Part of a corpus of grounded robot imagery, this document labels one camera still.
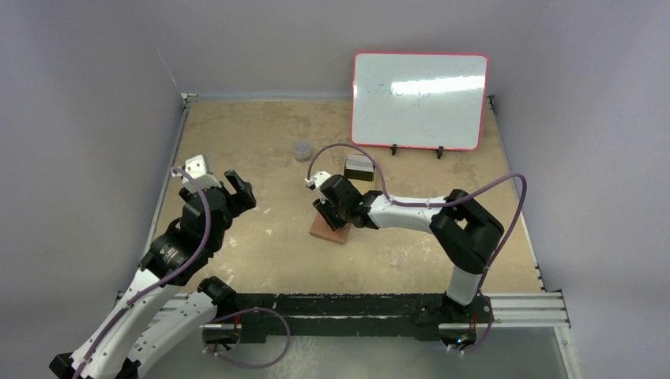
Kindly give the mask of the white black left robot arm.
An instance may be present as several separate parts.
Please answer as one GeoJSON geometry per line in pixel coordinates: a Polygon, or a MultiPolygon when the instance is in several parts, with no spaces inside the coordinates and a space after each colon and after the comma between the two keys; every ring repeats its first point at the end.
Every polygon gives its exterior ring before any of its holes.
{"type": "Polygon", "coordinates": [[[182,307],[157,321],[156,315],[221,249],[235,217],[255,208],[253,187],[235,171],[224,177],[229,192],[206,163],[174,167],[182,180],[182,215],[156,237],[122,297],[101,326],[75,351],[49,364],[57,378],[143,378],[155,363],[200,324],[224,323],[235,315],[235,301],[221,280],[189,295],[182,307]]]}

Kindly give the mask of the brown leather card holder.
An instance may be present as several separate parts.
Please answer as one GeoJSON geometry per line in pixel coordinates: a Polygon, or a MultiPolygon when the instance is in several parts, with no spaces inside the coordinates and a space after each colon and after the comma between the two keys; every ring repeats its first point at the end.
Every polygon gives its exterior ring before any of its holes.
{"type": "Polygon", "coordinates": [[[332,230],[322,216],[316,214],[309,230],[309,234],[315,238],[344,245],[347,241],[350,228],[351,224],[347,223],[342,228],[332,230]]]}

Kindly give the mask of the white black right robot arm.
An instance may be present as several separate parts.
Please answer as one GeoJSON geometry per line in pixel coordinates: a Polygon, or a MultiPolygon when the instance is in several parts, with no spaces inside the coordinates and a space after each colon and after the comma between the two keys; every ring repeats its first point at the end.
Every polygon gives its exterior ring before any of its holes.
{"type": "Polygon", "coordinates": [[[443,301],[446,316],[463,321],[473,313],[473,300],[504,232],[502,224],[473,195],[454,189],[444,198],[421,201],[388,196],[380,190],[361,193],[342,174],[325,171],[306,178],[305,185],[318,192],[313,206],[334,231],[352,225],[433,235],[454,266],[443,301]]]}

